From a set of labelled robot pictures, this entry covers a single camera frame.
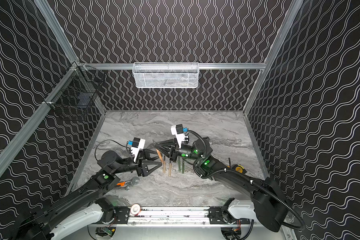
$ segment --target black tape measure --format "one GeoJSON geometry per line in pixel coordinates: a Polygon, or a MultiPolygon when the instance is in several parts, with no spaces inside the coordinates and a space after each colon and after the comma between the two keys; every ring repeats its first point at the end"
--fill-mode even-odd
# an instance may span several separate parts
{"type": "Polygon", "coordinates": [[[237,172],[242,173],[242,174],[246,174],[246,172],[247,172],[247,170],[245,170],[244,167],[239,165],[239,164],[235,164],[231,168],[234,169],[237,172]]]}

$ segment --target gray marble floor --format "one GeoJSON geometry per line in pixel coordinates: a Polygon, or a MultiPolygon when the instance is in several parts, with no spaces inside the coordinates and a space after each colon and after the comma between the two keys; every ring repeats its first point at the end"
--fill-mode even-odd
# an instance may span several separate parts
{"type": "MultiPolygon", "coordinates": [[[[170,127],[175,124],[183,124],[202,137],[209,136],[215,158],[228,165],[230,157],[232,165],[238,163],[247,169],[248,175],[263,179],[241,112],[108,112],[95,145],[106,139],[124,144],[139,137],[146,140],[145,148],[154,149],[153,139],[173,139],[170,127]]],[[[190,136],[190,142],[194,140],[194,136],[190,136]]],[[[109,141],[99,146],[97,158],[100,159],[108,150],[128,157],[125,148],[109,141]]],[[[129,191],[114,189],[107,194],[107,198],[115,205],[138,203],[143,206],[213,206],[222,205],[230,197],[245,199],[219,182],[198,178],[191,165],[185,164],[185,173],[182,174],[174,164],[171,177],[168,176],[168,161],[166,167],[166,174],[159,168],[147,177],[140,177],[139,183],[129,191]]],[[[100,169],[93,149],[77,187],[100,169]]],[[[118,174],[122,180],[136,175],[135,172],[118,174]]]]}

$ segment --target wall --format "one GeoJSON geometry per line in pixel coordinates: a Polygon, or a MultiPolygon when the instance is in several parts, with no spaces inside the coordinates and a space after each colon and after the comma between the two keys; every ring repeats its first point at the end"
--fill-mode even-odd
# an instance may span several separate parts
{"type": "Polygon", "coordinates": [[[249,120],[298,239],[360,239],[360,1],[304,1],[249,120]]]}
{"type": "MultiPolygon", "coordinates": [[[[261,63],[291,0],[48,2],[83,63],[261,63]]],[[[201,71],[199,88],[182,90],[138,89],[130,71],[110,71],[101,98],[110,110],[237,111],[257,74],[201,71]]]]}
{"type": "MultiPolygon", "coordinates": [[[[0,153],[71,64],[33,0],[0,1],[0,153]]],[[[0,178],[0,239],[20,212],[63,196],[99,120],[50,111],[0,178]]]]}

